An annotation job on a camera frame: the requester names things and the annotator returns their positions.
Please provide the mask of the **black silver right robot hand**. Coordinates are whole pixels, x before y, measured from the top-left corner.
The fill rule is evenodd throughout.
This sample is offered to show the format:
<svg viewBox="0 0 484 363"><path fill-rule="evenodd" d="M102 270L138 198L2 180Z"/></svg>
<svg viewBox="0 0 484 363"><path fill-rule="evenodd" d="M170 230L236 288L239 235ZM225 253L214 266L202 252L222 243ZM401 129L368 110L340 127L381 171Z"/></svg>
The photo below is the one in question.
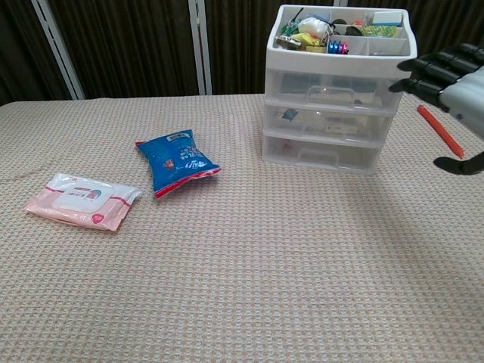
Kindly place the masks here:
<svg viewBox="0 0 484 363"><path fill-rule="evenodd" d="M390 92L438 107L484 141L484 48L461 43L397 67L414 75L393 83Z"/></svg>

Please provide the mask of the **clear drawer with blue item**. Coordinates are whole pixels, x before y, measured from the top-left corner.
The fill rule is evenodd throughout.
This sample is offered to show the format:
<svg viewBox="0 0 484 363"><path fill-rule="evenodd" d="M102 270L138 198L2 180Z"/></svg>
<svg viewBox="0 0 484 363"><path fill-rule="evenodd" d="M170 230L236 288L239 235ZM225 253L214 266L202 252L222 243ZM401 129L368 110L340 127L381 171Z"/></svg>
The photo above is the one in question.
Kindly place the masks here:
<svg viewBox="0 0 484 363"><path fill-rule="evenodd" d="M282 113L286 109L296 109L298 115L292 121L282 119ZM263 129L277 136L306 141L379 147L385 142L393 117L393 113L361 113L354 110L302 108L295 105L272 103L265 106ZM327 118L354 118L358 122L358 132L354 135L326 133Z"/></svg>

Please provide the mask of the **white box with blue print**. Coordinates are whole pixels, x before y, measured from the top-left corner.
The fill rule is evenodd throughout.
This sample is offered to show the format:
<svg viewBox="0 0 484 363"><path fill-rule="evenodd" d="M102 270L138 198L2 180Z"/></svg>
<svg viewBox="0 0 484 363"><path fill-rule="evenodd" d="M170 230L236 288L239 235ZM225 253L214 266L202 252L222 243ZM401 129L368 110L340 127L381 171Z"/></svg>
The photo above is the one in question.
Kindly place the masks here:
<svg viewBox="0 0 484 363"><path fill-rule="evenodd" d="M375 11L371 23L374 26L400 26L401 11Z"/></svg>

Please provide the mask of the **clear drawer nearly empty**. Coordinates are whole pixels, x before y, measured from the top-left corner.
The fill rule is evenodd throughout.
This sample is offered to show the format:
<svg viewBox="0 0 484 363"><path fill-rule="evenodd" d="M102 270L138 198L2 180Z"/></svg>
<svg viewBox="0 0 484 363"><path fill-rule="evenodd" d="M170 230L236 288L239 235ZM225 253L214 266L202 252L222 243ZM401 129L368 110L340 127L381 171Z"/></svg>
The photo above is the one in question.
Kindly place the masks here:
<svg viewBox="0 0 484 363"><path fill-rule="evenodd" d="M353 147L262 135L262 158L268 163L371 174L380 148Z"/></svg>

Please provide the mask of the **orange-red pen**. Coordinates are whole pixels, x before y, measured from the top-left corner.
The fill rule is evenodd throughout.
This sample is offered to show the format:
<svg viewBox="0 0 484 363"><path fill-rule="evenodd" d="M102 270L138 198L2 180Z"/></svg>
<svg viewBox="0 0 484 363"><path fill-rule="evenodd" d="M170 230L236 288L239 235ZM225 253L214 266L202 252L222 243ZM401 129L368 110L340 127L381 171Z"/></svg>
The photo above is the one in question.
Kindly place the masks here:
<svg viewBox="0 0 484 363"><path fill-rule="evenodd" d="M438 121L437 118L424 106L419 105L417 112L427 121L430 127L436 132L436 134L443 140L451 152L457 157L464 158L464 150L456 142L456 140L448 133L446 128Z"/></svg>

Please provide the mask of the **green blue flat packet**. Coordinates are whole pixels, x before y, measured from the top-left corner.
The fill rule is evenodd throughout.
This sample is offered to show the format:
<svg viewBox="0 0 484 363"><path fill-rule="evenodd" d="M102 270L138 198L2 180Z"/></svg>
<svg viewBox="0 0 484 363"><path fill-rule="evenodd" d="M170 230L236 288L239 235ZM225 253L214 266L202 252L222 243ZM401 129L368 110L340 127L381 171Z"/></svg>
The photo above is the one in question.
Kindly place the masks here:
<svg viewBox="0 0 484 363"><path fill-rule="evenodd" d="M360 31L367 37L395 38L399 28L397 26L361 26Z"/></svg>

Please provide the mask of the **colourful stacked metal discs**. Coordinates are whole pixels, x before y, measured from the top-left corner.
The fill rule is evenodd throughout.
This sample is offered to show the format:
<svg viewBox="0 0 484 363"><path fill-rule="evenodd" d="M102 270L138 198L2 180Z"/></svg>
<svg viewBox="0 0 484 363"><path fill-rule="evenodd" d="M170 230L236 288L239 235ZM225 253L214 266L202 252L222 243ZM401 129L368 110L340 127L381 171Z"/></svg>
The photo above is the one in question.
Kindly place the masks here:
<svg viewBox="0 0 484 363"><path fill-rule="evenodd" d="M330 39L327 43L327 53L346 55L349 53L348 43L345 40Z"/></svg>

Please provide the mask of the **white crumpled bag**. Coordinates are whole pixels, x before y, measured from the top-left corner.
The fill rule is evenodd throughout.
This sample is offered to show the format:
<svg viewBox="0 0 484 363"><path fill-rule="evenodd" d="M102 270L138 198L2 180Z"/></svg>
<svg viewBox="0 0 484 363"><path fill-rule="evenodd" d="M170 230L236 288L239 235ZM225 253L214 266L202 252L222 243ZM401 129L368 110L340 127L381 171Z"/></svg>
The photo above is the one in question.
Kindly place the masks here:
<svg viewBox="0 0 484 363"><path fill-rule="evenodd" d="M298 23L300 33L308 33L321 38L328 29L328 23L315 17L307 17Z"/></svg>

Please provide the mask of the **yellow packet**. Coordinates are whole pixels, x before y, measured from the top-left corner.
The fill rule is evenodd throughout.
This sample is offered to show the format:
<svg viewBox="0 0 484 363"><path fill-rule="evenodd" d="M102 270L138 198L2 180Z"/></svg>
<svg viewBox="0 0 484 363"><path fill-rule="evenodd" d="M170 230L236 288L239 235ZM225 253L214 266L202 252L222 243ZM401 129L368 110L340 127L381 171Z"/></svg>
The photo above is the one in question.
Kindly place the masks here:
<svg viewBox="0 0 484 363"><path fill-rule="evenodd" d="M318 37L314 37L309 33L293 34L291 38L300 42L304 46L318 47L321 45L321 39Z"/></svg>

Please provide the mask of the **shiny colourful candy packet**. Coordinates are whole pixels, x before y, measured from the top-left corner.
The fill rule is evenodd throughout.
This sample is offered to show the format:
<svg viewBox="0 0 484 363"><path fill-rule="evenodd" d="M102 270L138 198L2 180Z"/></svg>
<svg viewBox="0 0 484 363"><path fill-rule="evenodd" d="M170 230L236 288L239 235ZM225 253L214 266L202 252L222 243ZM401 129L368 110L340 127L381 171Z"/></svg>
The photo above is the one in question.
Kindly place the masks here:
<svg viewBox="0 0 484 363"><path fill-rule="evenodd" d="M284 49L288 50L299 50L302 48L302 43L290 36L277 36L275 38L275 43Z"/></svg>

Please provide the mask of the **beige woven tablecloth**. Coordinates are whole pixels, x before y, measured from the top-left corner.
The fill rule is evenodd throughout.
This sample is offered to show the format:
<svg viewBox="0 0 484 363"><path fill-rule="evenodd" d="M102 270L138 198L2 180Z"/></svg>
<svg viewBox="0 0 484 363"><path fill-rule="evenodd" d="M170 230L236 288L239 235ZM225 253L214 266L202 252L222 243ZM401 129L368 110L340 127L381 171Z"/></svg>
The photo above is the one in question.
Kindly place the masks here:
<svg viewBox="0 0 484 363"><path fill-rule="evenodd" d="M484 363L484 172L404 96L373 175L265 163L261 95L0 107L0 363ZM155 198L136 147L222 170ZM117 231L24 207L58 173L139 188Z"/></svg>

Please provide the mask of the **blue snack bag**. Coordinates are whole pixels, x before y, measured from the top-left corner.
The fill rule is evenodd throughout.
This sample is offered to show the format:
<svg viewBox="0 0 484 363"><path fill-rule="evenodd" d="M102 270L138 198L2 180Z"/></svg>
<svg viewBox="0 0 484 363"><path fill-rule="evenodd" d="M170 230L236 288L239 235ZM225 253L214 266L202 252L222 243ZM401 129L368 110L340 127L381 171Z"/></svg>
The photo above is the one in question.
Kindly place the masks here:
<svg viewBox="0 0 484 363"><path fill-rule="evenodd" d="M197 148L191 129L149 141L137 141L135 145L151 167L157 199L191 180L212 176L222 170Z"/></svg>

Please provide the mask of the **pink wet wipes pack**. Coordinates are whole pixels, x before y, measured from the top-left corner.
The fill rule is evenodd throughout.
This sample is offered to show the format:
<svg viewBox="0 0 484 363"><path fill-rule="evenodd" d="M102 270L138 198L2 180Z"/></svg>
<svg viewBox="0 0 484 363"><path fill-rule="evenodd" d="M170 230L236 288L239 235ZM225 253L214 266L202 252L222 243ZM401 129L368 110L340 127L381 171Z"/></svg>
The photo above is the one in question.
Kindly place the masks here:
<svg viewBox="0 0 484 363"><path fill-rule="evenodd" d="M28 213L102 231L117 231L139 188L58 173L29 201Z"/></svg>

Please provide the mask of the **white drawer organizer box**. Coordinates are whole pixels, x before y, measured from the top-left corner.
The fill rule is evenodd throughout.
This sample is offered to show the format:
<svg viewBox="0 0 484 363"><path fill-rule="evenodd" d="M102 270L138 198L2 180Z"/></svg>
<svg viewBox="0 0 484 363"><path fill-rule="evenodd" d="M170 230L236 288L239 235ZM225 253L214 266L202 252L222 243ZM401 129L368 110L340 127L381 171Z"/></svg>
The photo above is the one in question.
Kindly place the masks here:
<svg viewBox="0 0 484 363"><path fill-rule="evenodd" d="M402 22L395 38L380 38L367 36L346 36L348 26L373 26L371 23L375 11L401 11ZM290 20L315 17L328 23L326 33L320 38L318 47L304 46L299 50L288 50L275 43L275 38L281 35L281 30ZM333 25L338 18L344 19L347 25ZM329 40L345 40L349 53L328 54ZM391 79L392 84L407 76L397 65L417 56L417 45L411 29L408 12L399 8L352 8L325 7L308 5L282 5L271 29L266 46L265 76L269 70L298 73L330 74L335 76L354 76L366 78ZM287 102L271 101L264 96L264 104L282 103L297 107L328 108L331 110L354 110L361 113L393 113L379 110L362 110L347 107L329 107L321 105L299 105Z"/></svg>

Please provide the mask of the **grey metal frame post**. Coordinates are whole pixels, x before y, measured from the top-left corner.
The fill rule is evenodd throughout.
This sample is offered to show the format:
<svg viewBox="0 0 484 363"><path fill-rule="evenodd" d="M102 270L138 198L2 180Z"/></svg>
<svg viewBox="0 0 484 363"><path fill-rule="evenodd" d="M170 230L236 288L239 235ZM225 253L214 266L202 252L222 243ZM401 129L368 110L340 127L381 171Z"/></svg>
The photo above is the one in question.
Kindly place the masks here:
<svg viewBox="0 0 484 363"><path fill-rule="evenodd" d="M212 95L212 77L205 0L188 0L197 85L200 95Z"/></svg>
<svg viewBox="0 0 484 363"><path fill-rule="evenodd" d="M64 43L48 0L30 0L46 36L60 74L73 100L85 100L79 77Z"/></svg>

